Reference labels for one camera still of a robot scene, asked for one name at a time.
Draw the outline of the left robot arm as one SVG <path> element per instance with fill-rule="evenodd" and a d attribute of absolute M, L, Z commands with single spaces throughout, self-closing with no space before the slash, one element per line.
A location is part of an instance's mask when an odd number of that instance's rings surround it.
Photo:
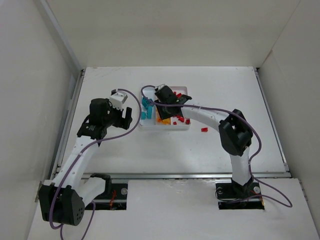
<path fill-rule="evenodd" d="M 86 206 L 107 187 L 109 175 L 95 173 L 87 183 L 81 179 L 87 165 L 107 135 L 109 127 L 128 130 L 132 109 L 123 109 L 127 95 L 117 92 L 110 98 L 95 98 L 89 105 L 89 115 L 79 128 L 75 145 L 67 161 L 51 183 L 45 183 L 38 192 L 42 219 L 50 223 L 77 226 Z"/>

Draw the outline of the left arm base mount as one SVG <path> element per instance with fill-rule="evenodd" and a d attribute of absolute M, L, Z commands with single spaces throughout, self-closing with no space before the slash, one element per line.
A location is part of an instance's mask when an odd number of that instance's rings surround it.
<path fill-rule="evenodd" d="M 94 173 L 90 179 L 97 178 L 105 183 L 104 192 L 96 196 L 96 211 L 122 211 L 127 209 L 128 181 L 123 179 L 112 180 L 110 175 Z"/>

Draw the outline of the orange lego brick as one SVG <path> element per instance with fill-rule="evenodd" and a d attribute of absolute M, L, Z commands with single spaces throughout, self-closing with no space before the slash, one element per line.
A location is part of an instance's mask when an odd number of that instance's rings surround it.
<path fill-rule="evenodd" d="M 157 124 L 159 125 L 171 125 L 171 119 L 167 118 L 167 119 L 161 119 L 160 117 L 158 117 L 156 119 Z"/>

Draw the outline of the teal frog duplo piece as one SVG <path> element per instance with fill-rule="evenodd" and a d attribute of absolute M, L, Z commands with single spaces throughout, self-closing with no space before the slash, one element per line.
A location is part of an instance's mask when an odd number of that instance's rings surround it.
<path fill-rule="evenodd" d="M 149 106 L 146 111 L 146 118 L 150 120 L 152 119 L 152 117 L 153 117 L 153 107 Z"/>

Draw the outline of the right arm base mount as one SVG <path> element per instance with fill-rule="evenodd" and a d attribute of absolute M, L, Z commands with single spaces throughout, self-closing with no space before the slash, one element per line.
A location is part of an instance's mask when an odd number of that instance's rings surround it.
<path fill-rule="evenodd" d="M 257 182 L 252 182 L 244 189 L 233 182 L 218 182 L 215 187 L 219 210 L 265 209 L 263 199 L 260 196 L 261 188 Z"/>

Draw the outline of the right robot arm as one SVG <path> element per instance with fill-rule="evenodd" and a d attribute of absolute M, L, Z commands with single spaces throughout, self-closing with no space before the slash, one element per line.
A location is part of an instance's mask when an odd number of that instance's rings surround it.
<path fill-rule="evenodd" d="M 249 147 L 253 132 L 245 124 L 242 112 L 212 110 L 195 103 L 188 95 L 176 96 L 165 84 L 155 87 L 156 108 L 162 120 L 183 117 L 200 122 L 219 133 L 222 148 L 230 155 L 232 166 L 231 185 L 234 191 L 244 193 L 253 178 L 249 171 Z"/>

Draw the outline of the teal duplo brick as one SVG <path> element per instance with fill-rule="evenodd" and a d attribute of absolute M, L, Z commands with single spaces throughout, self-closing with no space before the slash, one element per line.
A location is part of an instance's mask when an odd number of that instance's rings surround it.
<path fill-rule="evenodd" d="M 142 104 L 142 106 L 143 106 L 146 110 L 147 110 L 149 107 L 152 107 L 152 106 L 153 106 L 153 103 L 152 103 L 148 98 L 145 98 L 145 97 L 142 98 L 141 104 Z"/>
<path fill-rule="evenodd" d="M 147 118 L 147 114 L 145 112 L 142 112 L 140 118 L 142 120 L 145 120 Z"/>

